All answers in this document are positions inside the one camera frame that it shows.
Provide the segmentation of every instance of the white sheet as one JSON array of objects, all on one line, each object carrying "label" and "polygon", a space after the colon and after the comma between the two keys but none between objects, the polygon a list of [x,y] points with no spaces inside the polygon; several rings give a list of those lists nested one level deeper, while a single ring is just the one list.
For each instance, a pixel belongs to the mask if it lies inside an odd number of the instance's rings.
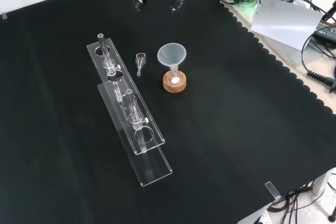
[{"label": "white sheet", "polygon": [[253,17],[251,30],[301,50],[323,14],[280,0],[263,0]]}]

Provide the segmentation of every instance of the clear acrylic stand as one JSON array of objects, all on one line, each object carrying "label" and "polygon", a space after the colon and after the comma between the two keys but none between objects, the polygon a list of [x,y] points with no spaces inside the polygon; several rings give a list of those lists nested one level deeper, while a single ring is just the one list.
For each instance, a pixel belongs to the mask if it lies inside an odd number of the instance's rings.
[{"label": "clear acrylic stand", "polygon": [[165,140],[111,39],[87,46],[103,83],[98,86],[141,186],[173,171],[160,145]]}]

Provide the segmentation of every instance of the plastic funnel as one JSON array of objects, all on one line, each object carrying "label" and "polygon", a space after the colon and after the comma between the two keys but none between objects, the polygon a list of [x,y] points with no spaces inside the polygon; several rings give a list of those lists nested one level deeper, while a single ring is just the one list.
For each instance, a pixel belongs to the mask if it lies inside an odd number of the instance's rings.
[{"label": "plastic funnel", "polygon": [[169,43],[161,47],[157,53],[159,62],[170,67],[169,81],[172,84],[180,83],[181,74],[178,72],[179,64],[185,59],[187,51],[178,43]]}]

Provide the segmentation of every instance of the black connector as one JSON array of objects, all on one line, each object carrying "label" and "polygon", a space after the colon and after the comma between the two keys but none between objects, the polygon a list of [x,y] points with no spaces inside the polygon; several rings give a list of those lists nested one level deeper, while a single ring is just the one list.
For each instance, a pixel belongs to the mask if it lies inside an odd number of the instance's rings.
[{"label": "black connector", "polygon": [[332,79],[330,77],[322,76],[322,75],[320,75],[318,73],[314,73],[310,70],[307,72],[307,75],[314,78],[315,80],[318,80],[318,81],[324,83],[327,86],[330,86],[331,88],[329,90],[329,93],[331,93],[332,91],[336,91],[336,79]]}]

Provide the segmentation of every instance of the wooden base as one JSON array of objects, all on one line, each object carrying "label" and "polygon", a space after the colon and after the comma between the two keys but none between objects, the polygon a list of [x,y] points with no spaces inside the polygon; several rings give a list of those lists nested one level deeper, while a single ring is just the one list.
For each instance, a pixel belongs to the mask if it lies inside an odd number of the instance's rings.
[{"label": "wooden base", "polygon": [[163,87],[165,90],[167,90],[168,92],[171,93],[179,93],[182,90],[185,89],[186,85],[187,85],[187,77],[185,76],[185,74],[181,71],[179,71],[182,75],[182,81],[178,84],[172,84],[168,81],[168,74],[170,73],[170,71],[168,71],[167,73],[164,74],[163,76]]}]

